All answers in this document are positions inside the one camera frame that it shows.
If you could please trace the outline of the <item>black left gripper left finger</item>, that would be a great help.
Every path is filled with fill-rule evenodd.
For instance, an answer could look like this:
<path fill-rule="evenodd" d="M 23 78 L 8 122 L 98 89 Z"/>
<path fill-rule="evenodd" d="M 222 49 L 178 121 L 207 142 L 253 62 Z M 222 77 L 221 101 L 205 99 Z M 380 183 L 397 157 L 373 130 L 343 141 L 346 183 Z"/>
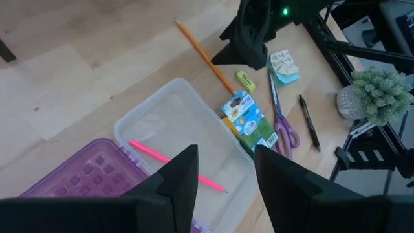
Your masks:
<path fill-rule="evenodd" d="M 199 151 L 191 144 L 119 197 L 0 200 L 0 233 L 190 233 Z"/>

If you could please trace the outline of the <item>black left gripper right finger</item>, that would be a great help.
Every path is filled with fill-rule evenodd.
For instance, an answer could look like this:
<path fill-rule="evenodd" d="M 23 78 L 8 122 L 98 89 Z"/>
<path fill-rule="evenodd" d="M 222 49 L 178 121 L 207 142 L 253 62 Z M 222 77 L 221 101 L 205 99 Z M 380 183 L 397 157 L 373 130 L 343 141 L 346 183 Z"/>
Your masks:
<path fill-rule="evenodd" d="M 414 196 L 365 197 L 262 145 L 254 162 L 275 233 L 414 233 Z"/>

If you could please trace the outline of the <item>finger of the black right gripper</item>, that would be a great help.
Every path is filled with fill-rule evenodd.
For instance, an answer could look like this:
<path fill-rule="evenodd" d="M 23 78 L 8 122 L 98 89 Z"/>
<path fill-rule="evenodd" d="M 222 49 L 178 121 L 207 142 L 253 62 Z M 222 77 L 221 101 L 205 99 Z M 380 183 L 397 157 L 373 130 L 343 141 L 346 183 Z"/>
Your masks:
<path fill-rule="evenodd" d="M 230 41 L 213 58 L 214 65 L 249 65 L 251 48 L 240 41 Z"/>
<path fill-rule="evenodd" d="M 267 64 L 268 49 L 264 43 L 256 45 L 252 49 L 250 66 L 254 70 L 260 70 Z"/>

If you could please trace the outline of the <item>teal sticky note pad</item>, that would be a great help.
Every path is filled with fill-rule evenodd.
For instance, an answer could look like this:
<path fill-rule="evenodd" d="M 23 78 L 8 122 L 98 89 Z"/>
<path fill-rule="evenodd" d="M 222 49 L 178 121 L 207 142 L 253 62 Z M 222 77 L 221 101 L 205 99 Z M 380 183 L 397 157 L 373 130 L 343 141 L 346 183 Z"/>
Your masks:
<path fill-rule="evenodd" d="M 299 80 L 299 68 L 295 65 L 288 50 L 275 52 L 268 57 L 268 68 L 279 86 Z"/>

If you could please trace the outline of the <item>yellow eraser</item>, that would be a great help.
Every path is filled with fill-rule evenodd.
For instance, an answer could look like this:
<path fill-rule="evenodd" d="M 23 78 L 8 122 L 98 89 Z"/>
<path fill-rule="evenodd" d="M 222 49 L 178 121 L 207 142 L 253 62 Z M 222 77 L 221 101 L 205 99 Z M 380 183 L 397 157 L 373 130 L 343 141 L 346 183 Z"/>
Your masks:
<path fill-rule="evenodd" d="M 248 77 L 248 75 L 244 71 L 237 72 L 236 78 L 239 80 L 240 84 L 246 89 L 247 92 L 253 93 L 255 91 L 255 83 Z"/>

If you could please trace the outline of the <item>orange pencil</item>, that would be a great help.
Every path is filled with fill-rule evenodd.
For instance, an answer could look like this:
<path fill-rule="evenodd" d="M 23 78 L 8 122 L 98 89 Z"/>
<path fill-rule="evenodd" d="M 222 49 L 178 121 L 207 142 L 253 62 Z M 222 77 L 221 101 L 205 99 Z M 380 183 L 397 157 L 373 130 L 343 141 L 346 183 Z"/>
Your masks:
<path fill-rule="evenodd" d="M 193 47 L 198 51 L 203 60 L 208 64 L 211 70 L 215 73 L 216 77 L 224 84 L 224 86 L 233 94 L 236 94 L 235 89 L 232 87 L 231 83 L 225 78 L 224 74 L 211 62 L 211 59 L 208 57 L 204 49 L 199 45 L 197 40 L 193 37 L 190 31 L 181 23 L 177 18 L 175 18 L 175 24 L 178 26 L 180 31 L 185 35 L 188 41 L 193 45 Z"/>

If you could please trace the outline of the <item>purple handled scissors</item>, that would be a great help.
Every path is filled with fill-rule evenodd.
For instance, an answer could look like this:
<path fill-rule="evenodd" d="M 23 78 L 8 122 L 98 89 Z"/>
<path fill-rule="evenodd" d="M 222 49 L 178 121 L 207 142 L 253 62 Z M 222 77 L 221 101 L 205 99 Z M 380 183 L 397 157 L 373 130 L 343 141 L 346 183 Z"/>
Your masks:
<path fill-rule="evenodd" d="M 300 137 L 282 114 L 274 78 L 275 75 L 269 69 L 268 80 L 274 107 L 274 130 L 279 137 L 276 142 L 276 151 L 284 155 L 286 158 L 293 160 L 292 150 L 300 145 Z"/>

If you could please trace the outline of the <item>crayon box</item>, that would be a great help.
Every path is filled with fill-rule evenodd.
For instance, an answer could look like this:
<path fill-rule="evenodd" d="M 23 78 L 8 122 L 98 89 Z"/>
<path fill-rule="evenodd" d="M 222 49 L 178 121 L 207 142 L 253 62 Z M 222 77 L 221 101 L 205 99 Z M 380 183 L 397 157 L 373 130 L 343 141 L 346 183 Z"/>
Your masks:
<path fill-rule="evenodd" d="M 221 106 L 243 149 L 254 159 L 257 145 L 273 149 L 278 141 L 277 133 L 251 95 L 242 91 Z"/>

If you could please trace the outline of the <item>pink pencil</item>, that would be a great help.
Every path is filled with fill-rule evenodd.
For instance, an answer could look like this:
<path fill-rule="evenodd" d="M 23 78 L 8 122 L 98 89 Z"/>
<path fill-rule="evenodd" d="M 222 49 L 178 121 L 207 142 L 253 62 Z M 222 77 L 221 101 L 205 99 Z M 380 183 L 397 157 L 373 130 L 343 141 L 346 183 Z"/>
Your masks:
<path fill-rule="evenodd" d="M 163 156 L 163 155 L 159 154 L 158 152 L 156 152 L 156 151 L 152 150 L 152 149 L 151 149 L 151 148 L 149 148 L 149 147 L 146 147 L 145 145 L 143 145 L 143 144 L 139 143 L 139 142 L 138 142 L 138 141 L 136 141 L 136 140 L 131 139 L 131 140 L 129 141 L 129 144 L 130 144 L 132 147 L 134 147 L 134 148 L 136 148 L 136 149 L 138 149 L 138 150 L 140 150 L 140 151 L 142 151 L 142 152 L 144 152 L 144 153 L 146 153 L 146 154 L 148 154 L 148 155 L 152 156 L 153 158 L 155 158 L 155 159 L 157 159 L 157 160 L 159 160 L 159 161 L 162 161 L 162 162 L 164 162 L 164 163 L 167 163 L 167 162 L 169 162 L 169 161 L 170 161 L 170 158 L 167 158 L 167 157 L 165 157 L 165 156 Z M 201 176 L 201 175 L 199 175 L 199 176 L 198 176 L 198 180 L 199 180 L 201 183 L 205 184 L 206 186 L 209 186 L 209 187 L 213 188 L 214 190 L 217 190 L 217 191 L 219 191 L 219 192 L 227 192 L 227 191 L 226 191 L 226 190 L 225 190 L 222 186 L 218 185 L 217 183 L 213 182 L 212 180 L 207 179 L 207 178 L 205 178 L 205 177 L 203 177 L 203 176 Z"/>

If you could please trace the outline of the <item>black pen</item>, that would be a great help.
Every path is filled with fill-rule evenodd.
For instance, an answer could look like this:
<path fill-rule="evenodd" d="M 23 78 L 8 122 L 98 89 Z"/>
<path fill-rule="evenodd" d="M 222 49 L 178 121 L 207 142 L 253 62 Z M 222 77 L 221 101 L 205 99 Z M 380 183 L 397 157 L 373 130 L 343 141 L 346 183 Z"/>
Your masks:
<path fill-rule="evenodd" d="M 299 104 L 300 104 L 301 110 L 303 112 L 303 115 L 305 117 L 305 121 L 306 121 L 308 130 L 309 130 L 309 133 L 310 133 L 310 137 L 312 139 L 312 143 L 313 143 L 314 147 L 316 148 L 316 150 L 320 153 L 321 152 L 320 141 L 318 139 L 318 136 L 316 134 L 316 130 L 315 130 L 314 125 L 312 123 L 311 116 L 309 114 L 309 110 L 307 108 L 306 101 L 302 97 L 301 94 L 299 95 Z"/>

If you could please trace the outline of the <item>clear pencil case purple lid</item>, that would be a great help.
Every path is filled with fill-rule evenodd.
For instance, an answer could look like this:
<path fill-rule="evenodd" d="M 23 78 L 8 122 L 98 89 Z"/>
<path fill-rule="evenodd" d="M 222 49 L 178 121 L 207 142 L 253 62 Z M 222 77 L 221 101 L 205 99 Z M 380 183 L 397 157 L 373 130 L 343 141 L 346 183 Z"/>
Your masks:
<path fill-rule="evenodd" d="M 24 192 L 26 197 L 122 195 L 162 167 L 135 140 L 167 158 L 191 144 L 199 151 L 199 184 L 191 233 L 234 233 L 256 194 L 250 156 L 183 78 L 170 81 L 100 138 Z"/>

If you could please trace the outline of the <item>silver aluminium bar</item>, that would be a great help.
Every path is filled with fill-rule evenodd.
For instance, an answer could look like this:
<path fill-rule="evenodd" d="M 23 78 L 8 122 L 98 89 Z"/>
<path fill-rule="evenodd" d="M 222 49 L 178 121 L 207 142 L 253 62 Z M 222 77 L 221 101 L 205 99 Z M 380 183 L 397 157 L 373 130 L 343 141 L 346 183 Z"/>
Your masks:
<path fill-rule="evenodd" d="M 360 122 L 351 128 L 349 135 L 354 139 L 364 134 L 366 131 L 369 131 L 373 127 L 375 127 L 375 125 L 370 122 Z"/>

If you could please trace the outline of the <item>green potted plant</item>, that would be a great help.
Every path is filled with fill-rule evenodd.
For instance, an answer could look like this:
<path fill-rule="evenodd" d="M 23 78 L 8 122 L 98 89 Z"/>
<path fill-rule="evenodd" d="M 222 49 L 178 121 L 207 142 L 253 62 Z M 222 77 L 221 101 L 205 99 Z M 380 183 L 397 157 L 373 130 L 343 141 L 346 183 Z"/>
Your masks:
<path fill-rule="evenodd" d="M 349 120 L 363 118 L 384 126 L 407 113 L 414 104 L 406 75 L 374 67 L 351 73 L 353 83 L 341 89 L 336 97 L 340 114 Z"/>

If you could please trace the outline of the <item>black metal table frame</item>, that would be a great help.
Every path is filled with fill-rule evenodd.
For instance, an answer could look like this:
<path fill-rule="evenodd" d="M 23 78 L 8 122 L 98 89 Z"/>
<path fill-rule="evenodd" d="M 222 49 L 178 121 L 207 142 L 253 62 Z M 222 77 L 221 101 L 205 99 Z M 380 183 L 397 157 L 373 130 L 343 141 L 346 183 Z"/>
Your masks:
<path fill-rule="evenodd" d="M 322 9 L 326 15 L 330 14 L 335 1 Z M 351 73 L 357 71 L 352 66 L 350 57 L 414 67 L 412 56 L 357 47 L 335 39 L 326 27 L 327 20 L 328 18 L 321 17 L 319 12 L 304 21 L 303 26 L 344 87 L 353 83 Z M 368 119 L 354 120 L 353 127 L 360 122 L 368 122 Z M 356 188 L 360 194 L 369 194 L 371 187 L 381 181 L 380 194 L 396 195 L 391 185 L 392 174 L 398 172 L 406 182 L 404 194 L 414 196 L 414 147 L 406 148 L 389 123 L 375 126 L 354 139 L 350 135 L 347 137 L 345 146 L 338 149 L 338 162 L 334 169 L 335 180 L 339 179 L 342 172 L 352 171 L 353 176 L 346 180 L 346 187 Z"/>

